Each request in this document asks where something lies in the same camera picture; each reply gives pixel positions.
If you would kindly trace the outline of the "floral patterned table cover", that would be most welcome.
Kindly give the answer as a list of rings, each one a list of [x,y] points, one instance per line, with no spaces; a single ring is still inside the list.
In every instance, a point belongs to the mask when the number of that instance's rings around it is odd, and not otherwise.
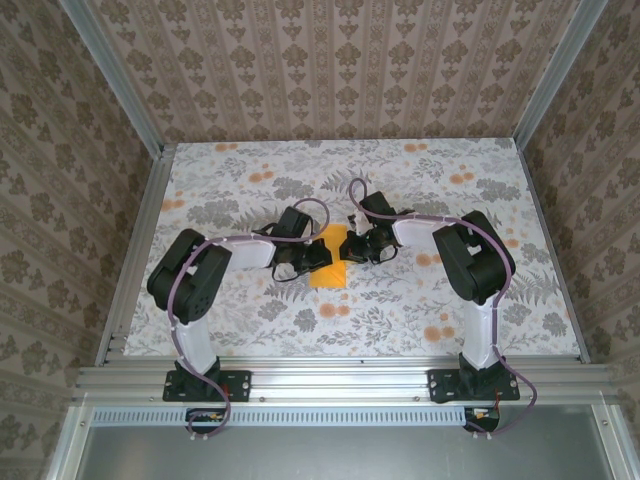
[[[579,355],[514,142],[509,138],[308,140],[177,146],[148,266],[186,228],[217,237],[277,221],[294,203],[316,224],[345,224],[354,178],[396,210],[459,217],[483,212],[516,273],[500,303],[507,356]],[[224,356],[455,355],[464,302],[434,248],[405,248],[390,262],[349,265],[345,288],[267,269],[228,273],[208,313]]]

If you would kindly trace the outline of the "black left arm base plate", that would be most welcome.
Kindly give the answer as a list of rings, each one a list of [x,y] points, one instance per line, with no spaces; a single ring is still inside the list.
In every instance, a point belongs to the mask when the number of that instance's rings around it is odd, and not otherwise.
[[[214,373],[212,379],[231,402],[249,401],[252,383],[250,371],[221,370]],[[162,399],[165,402],[223,402],[214,387],[182,368],[167,373]]]

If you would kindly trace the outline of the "aluminium corner post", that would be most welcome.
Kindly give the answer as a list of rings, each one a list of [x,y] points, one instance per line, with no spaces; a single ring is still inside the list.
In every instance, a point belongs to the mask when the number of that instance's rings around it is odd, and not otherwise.
[[[515,145],[523,152],[550,108],[554,96],[602,15],[608,0],[581,0],[537,84],[513,134]]]
[[[105,29],[92,12],[88,0],[59,0],[93,60],[100,68],[120,106],[153,161],[161,158],[165,142],[136,92],[125,65],[108,40]]]

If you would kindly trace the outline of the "aluminium side rail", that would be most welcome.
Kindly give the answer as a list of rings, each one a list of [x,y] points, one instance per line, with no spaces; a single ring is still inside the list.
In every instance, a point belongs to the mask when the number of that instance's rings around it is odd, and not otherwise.
[[[131,324],[176,148],[177,144],[165,145],[160,157],[152,164],[97,351],[96,367],[102,367],[106,363],[114,335],[120,333],[122,329],[128,330]]]
[[[569,289],[567,287],[567,284],[566,284],[566,281],[565,281],[565,278],[564,278],[564,275],[563,275],[563,272],[562,272],[562,269],[561,269],[561,265],[560,265],[560,262],[559,262],[558,257],[557,257],[557,253],[556,253],[553,241],[552,241],[552,237],[551,237],[551,234],[550,234],[550,231],[549,231],[549,228],[548,228],[545,216],[544,216],[544,211],[542,209],[538,194],[536,192],[534,181],[533,181],[532,175],[531,175],[531,173],[529,171],[524,152],[520,147],[516,147],[516,150],[517,150],[517,153],[518,153],[518,156],[519,156],[519,159],[520,159],[521,167],[523,169],[524,175],[525,175],[526,180],[527,180],[527,185],[529,187],[529,191],[530,191],[530,194],[532,196],[532,201],[533,201],[535,209],[536,209],[536,214],[537,214],[538,221],[540,223],[541,230],[542,230],[544,238],[545,238],[546,246],[547,246],[547,248],[549,250],[551,262],[553,264],[553,267],[554,267],[554,270],[555,270],[555,274],[556,274],[556,277],[557,277],[557,280],[558,280],[558,283],[559,283],[559,286],[560,286],[560,289],[561,289],[561,292],[562,292],[562,296],[563,296],[564,303],[565,303],[565,306],[566,306],[567,314],[568,314],[569,320],[571,321],[572,329],[573,329],[574,335],[576,337],[576,342],[577,342],[577,345],[578,345],[579,351],[580,351],[579,359],[583,364],[591,364],[592,363],[592,359],[591,359],[591,356],[589,354],[589,351],[588,351],[588,348],[587,348],[587,345],[586,345],[586,342],[585,342],[585,339],[584,339],[584,335],[583,335],[582,330],[581,330],[581,325],[580,325],[580,322],[579,322],[579,320],[577,318],[576,311],[575,311],[575,308],[573,306],[573,302],[572,302],[571,297],[570,297]]]

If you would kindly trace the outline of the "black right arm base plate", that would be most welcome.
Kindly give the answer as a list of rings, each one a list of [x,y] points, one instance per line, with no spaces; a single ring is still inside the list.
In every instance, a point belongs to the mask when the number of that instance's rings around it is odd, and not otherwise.
[[[432,402],[515,401],[521,398],[516,377],[507,370],[433,369],[427,372]]]

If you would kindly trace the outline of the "grey sheet metal panel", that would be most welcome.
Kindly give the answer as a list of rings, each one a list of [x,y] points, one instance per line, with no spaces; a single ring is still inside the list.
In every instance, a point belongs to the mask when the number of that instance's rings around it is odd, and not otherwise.
[[[78,480],[613,480],[591,428],[492,440],[458,428],[98,428]]]

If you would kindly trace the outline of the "small black connector board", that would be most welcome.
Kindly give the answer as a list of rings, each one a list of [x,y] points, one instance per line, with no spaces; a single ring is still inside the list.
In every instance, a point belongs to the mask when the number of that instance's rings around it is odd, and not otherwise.
[[[497,406],[466,407],[464,409],[465,425],[463,428],[471,433],[494,432],[500,422],[500,412]]]
[[[185,413],[185,428],[196,435],[210,435],[223,423],[225,408],[191,408]]]

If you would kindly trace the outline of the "aluminium cross rail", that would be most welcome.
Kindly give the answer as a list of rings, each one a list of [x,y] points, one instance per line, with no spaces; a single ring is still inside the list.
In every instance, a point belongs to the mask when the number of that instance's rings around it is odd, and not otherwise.
[[[249,401],[274,405],[382,405],[430,402],[433,367],[425,362],[333,361],[231,363],[252,372]],[[84,368],[72,394],[93,405],[156,405],[171,369],[169,362],[115,363]],[[579,362],[519,363],[544,404],[599,403],[613,395],[606,369]]]

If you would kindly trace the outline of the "orange cloth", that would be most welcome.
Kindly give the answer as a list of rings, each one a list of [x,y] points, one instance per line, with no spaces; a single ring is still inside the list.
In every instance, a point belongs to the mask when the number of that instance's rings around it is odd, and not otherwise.
[[[345,288],[347,286],[347,266],[340,258],[339,247],[347,239],[347,226],[331,224],[320,236],[331,253],[332,263],[310,275],[312,288]]]

